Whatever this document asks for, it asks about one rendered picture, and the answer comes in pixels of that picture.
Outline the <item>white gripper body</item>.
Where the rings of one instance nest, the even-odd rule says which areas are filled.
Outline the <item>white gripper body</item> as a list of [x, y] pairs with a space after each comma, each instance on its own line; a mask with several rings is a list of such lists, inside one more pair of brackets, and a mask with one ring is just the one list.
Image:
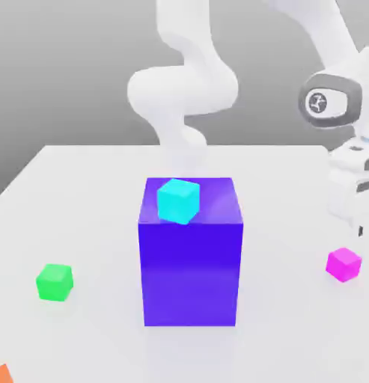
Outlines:
[[330, 168], [328, 211], [346, 223], [369, 216], [369, 171]]

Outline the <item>small magenta cube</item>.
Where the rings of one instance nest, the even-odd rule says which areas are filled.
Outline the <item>small magenta cube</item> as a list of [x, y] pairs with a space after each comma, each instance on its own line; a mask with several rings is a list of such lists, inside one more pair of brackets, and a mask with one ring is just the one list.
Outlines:
[[362, 258], [348, 248], [339, 248], [328, 255], [326, 271], [344, 283], [356, 278], [362, 265]]

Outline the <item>small cyan cube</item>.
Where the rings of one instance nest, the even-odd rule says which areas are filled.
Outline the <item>small cyan cube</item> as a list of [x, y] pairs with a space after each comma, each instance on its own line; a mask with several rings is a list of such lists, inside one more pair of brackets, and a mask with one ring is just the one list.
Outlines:
[[156, 193], [159, 218], [188, 224], [200, 210], [200, 190], [198, 183], [170, 179]]

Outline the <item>small green cube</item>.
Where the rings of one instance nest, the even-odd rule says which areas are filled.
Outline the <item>small green cube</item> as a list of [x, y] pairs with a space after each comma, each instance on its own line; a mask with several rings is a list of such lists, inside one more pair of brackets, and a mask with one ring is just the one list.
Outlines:
[[35, 281], [40, 299], [65, 301], [73, 288], [72, 268], [67, 265], [48, 263]]

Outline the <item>large blue box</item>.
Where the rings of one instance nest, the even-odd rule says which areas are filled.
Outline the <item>large blue box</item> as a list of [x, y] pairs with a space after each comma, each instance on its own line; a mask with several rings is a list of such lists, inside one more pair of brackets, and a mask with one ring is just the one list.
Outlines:
[[195, 178], [200, 211], [187, 224], [159, 219], [149, 177], [138, 219], [146, 326], [233, 326], [237, 317], [243, 217], [230, 178]]

